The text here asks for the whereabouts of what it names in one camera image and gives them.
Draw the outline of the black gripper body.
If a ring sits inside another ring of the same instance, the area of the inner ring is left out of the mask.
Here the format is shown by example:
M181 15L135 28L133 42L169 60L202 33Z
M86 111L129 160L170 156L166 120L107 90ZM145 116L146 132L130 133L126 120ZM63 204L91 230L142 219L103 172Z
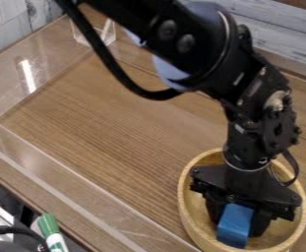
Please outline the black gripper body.
M267 170L237 171L228 164L196 165L192 168L192 190L205 199L210 195L255 210L273 212L277 219L293 221L301 196L283 186Z

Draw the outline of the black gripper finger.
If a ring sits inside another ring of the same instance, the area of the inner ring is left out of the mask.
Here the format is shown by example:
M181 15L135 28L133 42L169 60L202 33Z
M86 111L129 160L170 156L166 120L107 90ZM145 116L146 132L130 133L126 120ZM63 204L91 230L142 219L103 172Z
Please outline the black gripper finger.
M210 195L206 195L205 205L212 222L214 224L218 224L225 210L225 206L228 205L228 201L222 199L214 199Z
M252 237L263 236L273 220L276 220L276 215L273 214L273 212L264 209L256 210L252 219L251 236Z

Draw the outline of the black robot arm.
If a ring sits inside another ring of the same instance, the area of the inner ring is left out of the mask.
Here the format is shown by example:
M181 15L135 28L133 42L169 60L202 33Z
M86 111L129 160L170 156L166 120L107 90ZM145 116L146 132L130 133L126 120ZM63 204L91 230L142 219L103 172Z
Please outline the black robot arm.
M269 224L293 220L301 196L271 167L289 158L301 134L288 80L253 46L249 28L217 3L181 0L85 0L133 35L153 54L169 87L141 88L121 68L91 22L73 0L55 0L123 86L152 100L202 92L222 105L228 118L224 161L192 169L192 189L205 199L209 217L221 223L229 205L252 212L248 236Z

